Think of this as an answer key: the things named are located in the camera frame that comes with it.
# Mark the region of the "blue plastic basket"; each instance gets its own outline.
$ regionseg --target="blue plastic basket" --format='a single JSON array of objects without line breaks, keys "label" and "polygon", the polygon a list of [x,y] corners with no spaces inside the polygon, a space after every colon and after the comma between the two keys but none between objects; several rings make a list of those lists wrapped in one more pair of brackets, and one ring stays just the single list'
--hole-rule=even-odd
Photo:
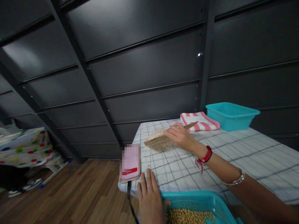
[{"label": "blue plastic basket", "polygon": [[225,131],[247,129],[260,111],[233,103],[216,103],[206,105],[208,117],[220,123]]},{"label": "blue plastic basket", "polygon": [[185,208],[198,212],[212,212],[215,224],[242,223],[240,219],[234,219],[224,201],[211,191],[166,192],[162,193],[162,199],[171,201],[171,206],[167,209]]}]

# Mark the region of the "sneaker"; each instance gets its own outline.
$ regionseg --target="sneaker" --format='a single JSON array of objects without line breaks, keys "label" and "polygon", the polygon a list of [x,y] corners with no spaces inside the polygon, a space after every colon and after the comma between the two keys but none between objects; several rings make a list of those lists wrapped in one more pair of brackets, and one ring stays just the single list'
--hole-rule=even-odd
[{"label": "sneaker", "polygon": [[9,191],[9,193],[8,193],[8,197],[9,198],[12,198],[12,197],[14,197],[14,196],[17,196],[17,195],[19,195],[19,194],[21,194],[22,192],[20,192],[20,191]]},{"label": "sneaker", "polygon": [[30,184],[26,185],[25,187],[23,187],[23,190],[25,190],[25,191],[29,191],[29,190],[31,190],[32,188],[38,186],[42,181],[43,181],[43,179],[41,179],[41,178],[40,178],[40,179],[37,179],[37,180],[31,182]]}]

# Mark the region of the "hand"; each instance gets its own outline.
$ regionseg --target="hand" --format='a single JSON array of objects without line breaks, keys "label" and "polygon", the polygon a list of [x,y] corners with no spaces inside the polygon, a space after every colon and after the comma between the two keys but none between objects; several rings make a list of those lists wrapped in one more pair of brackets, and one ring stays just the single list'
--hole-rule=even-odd
[{"label": "hand", "polygon": [[141,173],[141,183],[138,182],[137,186],[141,223],[164,224],[165,209],[171,205],[171,202],[165,200],[162,205],[155,174],[153,171],[150,171],[150,169],[147,169],[146,173],[146,182],[144,173]]},{"label": "hand", "polygon": [[171,126],[170,129],[164,131],[164,135],[171,138],[177,146],[192,154],[197,156],[199,154],[200,157],[201,155],[204,157],[207,153],[206,147],[196,141],[180,123],[176,123],[174,126]]}]

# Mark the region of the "pink striped towel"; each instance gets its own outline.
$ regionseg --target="pink striped towel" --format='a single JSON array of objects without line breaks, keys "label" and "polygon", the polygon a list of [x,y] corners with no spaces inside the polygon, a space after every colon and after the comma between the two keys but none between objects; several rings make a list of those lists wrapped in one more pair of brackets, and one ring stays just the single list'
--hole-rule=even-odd
[{"label": "pink striped towel", "polygon": [[188,132],[210,131],[210,130],[217,130],[220,128],[219,122],[212,120],[211,118],[208,118],[204,112],[182,113],[181,121],[185,126],[190,123],[194,123],[198,121],[198,123],[194,125],[192,128],[190,128]]}]

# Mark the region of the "soybean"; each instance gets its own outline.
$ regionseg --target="soybean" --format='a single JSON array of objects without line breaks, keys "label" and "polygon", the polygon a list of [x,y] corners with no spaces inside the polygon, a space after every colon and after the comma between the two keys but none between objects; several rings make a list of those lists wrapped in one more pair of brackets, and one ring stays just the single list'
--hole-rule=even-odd
[{"label": "soybean", "polygon": [[200,223],[200,224],[206,224],[206,219],[211,220],[213,223],[215,221],[215,215],[212,214],[212,212],[207,211],[192,211],[189,209],[168,209],[166,210],[166,223],[167,224],[193,224],[193,223]]}]

